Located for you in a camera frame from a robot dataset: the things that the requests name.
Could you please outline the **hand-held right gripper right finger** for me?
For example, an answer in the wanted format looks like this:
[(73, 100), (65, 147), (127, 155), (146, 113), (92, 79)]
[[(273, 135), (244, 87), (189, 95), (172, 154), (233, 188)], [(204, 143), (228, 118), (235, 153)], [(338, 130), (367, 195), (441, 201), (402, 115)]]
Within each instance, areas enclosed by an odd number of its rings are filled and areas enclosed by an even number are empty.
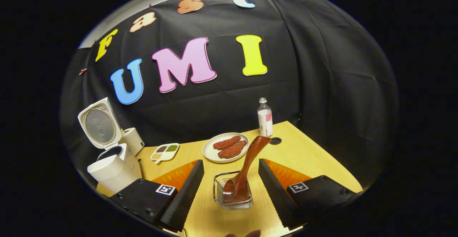
[(311, 178), (268, 159), (259, 159), (258, 173), (282, 225), (290, 230), (340, 213), (358, 198), (326, 175)]

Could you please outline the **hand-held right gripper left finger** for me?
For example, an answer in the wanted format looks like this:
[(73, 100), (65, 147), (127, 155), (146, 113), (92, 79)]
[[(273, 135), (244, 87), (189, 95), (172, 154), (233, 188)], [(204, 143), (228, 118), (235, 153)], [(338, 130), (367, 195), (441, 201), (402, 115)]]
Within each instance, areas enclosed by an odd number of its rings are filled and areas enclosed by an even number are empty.
[(152, 181), (134, 180), (109, 201), (151, 226), (181, 232), (203, 176), (197, 159)]

